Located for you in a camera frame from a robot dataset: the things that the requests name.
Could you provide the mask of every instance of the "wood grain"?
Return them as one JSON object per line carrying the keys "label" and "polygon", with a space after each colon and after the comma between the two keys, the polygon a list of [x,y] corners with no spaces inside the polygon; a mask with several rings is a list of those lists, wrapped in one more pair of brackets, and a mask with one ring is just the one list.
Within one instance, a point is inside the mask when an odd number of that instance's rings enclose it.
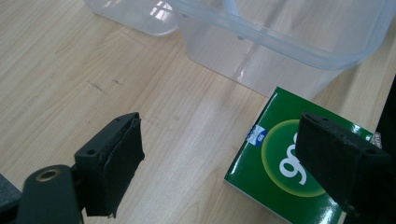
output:
{"label": "wood grain", "polygon": [[[80,0],[1,0],[0,21],[0,172],[19,189],[138,111],[146,159],[117,218],[86,223],[282,223],[223,181],[268,99],[192,62],[179,32],[148,36]],[[395,30],[315,102],[374,130],[396,71]]]}

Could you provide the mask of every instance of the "clear plastic container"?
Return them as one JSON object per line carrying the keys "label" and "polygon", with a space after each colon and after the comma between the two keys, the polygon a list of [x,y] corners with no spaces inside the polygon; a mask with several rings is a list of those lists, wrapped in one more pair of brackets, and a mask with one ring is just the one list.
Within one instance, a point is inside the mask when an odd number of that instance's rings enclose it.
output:
{"label": "clear plastic container", "polygon": [[149,35],[169,35],[177,29],[172,8],[160,0],[84,0],[96,14]]}
{"label": "clear plastic container", "polygon": [[266,96],[279,86],[307,99],[378,49],[396,8],[395,0],[168,2],[195,62]]}

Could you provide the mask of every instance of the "green cardboard box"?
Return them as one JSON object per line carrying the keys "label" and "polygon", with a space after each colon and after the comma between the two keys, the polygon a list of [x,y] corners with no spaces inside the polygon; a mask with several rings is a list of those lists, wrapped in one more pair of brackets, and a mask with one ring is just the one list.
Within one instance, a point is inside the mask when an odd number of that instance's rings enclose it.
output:
{"label": "green cardboard box", "polygon": [[294,157],[302,112],[332,119],[367,141],[373,136],[362,127],[277,88],[224,179],[291,223],[337,223],[340,207]]}

